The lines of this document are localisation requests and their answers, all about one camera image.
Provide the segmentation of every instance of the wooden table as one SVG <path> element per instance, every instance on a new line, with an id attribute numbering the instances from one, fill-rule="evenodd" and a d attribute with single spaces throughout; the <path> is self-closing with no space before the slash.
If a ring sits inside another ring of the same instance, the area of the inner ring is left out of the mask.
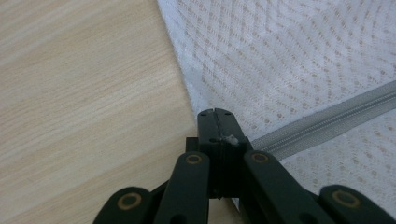
<path id="1" fill-rule="evenodd" d="M 196 136 L 157 3 L 0 3 L 0 223 L 92 223 Z M 226 200 L 209 223 L 241 223 Z"/>

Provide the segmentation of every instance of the gray strip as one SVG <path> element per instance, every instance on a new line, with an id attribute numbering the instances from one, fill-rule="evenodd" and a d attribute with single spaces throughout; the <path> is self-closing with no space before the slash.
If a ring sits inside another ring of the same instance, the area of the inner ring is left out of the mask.
<path id="1" fill-rule="evenodd" d="M 282 160 L 396 108 L 396 81 L 256 139 L 253 148 Z"/>

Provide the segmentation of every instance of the textured fabric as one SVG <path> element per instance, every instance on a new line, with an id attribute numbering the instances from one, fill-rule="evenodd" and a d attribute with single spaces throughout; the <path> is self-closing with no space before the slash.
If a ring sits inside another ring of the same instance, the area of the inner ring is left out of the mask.
<path id="1" fill-rule="evenodd" d="M 250 140 L 396 80 L 395 1 L 159 5 L 193 112 L 230 110 Z M 283 162 L 315 192 L 352 185 L 396 217 L 394 124 L 381 117 Z"/>
<path id="2" fill-rule="evenodd" d="M 312 192 L 330 184 L 345 185 L 396 218 L 395 136 L 396 110 L 392 110 L 281 163 Z"/>

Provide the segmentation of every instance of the light wood surface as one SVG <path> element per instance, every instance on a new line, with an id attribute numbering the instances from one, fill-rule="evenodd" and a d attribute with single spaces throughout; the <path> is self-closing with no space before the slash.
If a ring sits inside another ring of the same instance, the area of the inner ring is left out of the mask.
<path id="1" fill-rule="evenodd" d="M 153 0 L 2 1 L 0 97 L 0 223 L 92 223 L 196 136 Z M 209 223 L 240 222 L 211 202 Z"/>

